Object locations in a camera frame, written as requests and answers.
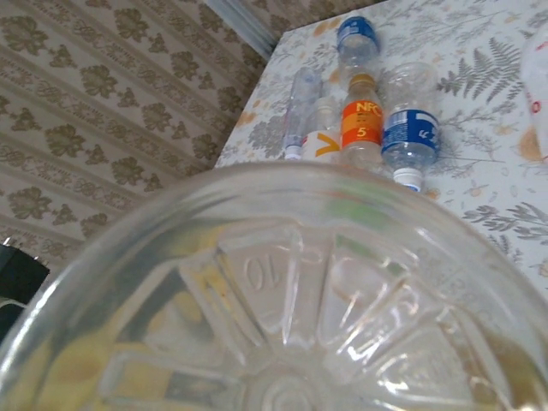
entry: bottle label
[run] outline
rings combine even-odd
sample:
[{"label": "bottle label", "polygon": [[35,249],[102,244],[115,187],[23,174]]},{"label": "bottle label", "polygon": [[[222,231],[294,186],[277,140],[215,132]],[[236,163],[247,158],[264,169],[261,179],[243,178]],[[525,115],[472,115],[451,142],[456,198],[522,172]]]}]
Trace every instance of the bottle label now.
[{"label": "bottle label", "polygon": [[302,143],[302,159],[338,163],[341,150],[339,140],[339,133],[335,131],[312,131]]},{"label": "bottle label", "polygon": [[423,110],[402,110],[392,114],[384,125],[382,152],[398,143],[420,143],[439,152],[438,120]]},{"label": "bottle label", "polygon": [[365,18],[357,15],[350,17],[342,22],[337,32],[337,49],[341,47],[341,43],[348,37],[354,34],[360,34],[372,40],[372,42],[380,50],[377,35],[373,30],[371,23]]},{"label": "bottle label", "polygon": [[353,101],[342,111],[341,148],[356,141],[379,144],[383,133],[383,110],[373,101]]}]

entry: table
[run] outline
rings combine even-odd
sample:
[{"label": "table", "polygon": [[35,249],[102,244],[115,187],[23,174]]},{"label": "table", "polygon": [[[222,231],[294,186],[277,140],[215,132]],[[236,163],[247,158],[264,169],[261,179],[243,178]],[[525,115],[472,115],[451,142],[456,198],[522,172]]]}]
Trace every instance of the table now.
[{"label": "table", "polygon": [[548,297],[548,166],[532,144],[519,82],[521,48],[548,21],[545,0],[389,0],[285,33],[217,167],[281,157],[300,67],[320,70],[325,94],[343,98],[336,30],[351,15],[377,28],[386,69],[413,61],[438,69],[443,148],[426,195],[488,236]]}]

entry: blue bottle label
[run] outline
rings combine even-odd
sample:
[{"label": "blue bottle label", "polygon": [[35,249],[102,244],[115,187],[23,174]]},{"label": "blue bottle label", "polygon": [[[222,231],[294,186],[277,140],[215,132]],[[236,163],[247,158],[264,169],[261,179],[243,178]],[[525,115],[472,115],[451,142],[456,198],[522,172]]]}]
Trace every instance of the blue bottle label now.
[{"label": "blue bottle label", "polygon": [[354,34],[361,34],[362,36],[371,39],[377,46],[377,49],[380,50],[377,35],[375,34],[371,23],[365,17],[359,15],[350,17],[342,22],[337,32],[337,49],[341,47],[341,43],[345,38]]},{"label": "blue bottle label", "polygon": [[423,110],[403,110],[392,114],[384,124],[385,152],[398,143],[420,143],[439,152],[438,120]]}]

